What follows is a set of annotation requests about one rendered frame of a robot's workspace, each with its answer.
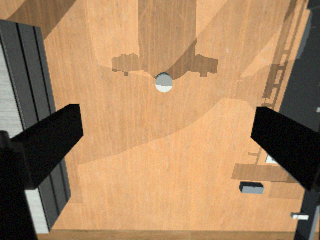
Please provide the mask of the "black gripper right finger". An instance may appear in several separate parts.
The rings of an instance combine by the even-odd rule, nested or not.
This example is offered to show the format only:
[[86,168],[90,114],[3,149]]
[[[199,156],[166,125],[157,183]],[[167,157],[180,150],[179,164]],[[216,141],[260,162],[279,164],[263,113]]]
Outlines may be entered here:
[[251,138],[309,192],[320,192],[320,133],[257,106]]

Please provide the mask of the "grey cylinder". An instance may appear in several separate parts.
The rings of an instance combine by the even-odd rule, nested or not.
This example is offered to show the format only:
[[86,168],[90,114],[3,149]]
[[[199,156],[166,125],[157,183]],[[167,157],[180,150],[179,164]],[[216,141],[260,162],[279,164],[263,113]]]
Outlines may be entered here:
[[171,76],[166,72],[161,72],[156,76],[155,86],[160,92],[167,92],[173,86]]

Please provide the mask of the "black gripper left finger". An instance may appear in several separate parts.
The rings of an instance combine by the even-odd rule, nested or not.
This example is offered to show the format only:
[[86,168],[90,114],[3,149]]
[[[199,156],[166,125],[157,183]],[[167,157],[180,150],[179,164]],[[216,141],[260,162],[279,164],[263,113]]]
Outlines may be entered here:
[[38,240],[24,189],[36,190],[83,135],[79,104],[12,138],[0,130],[0,240]]

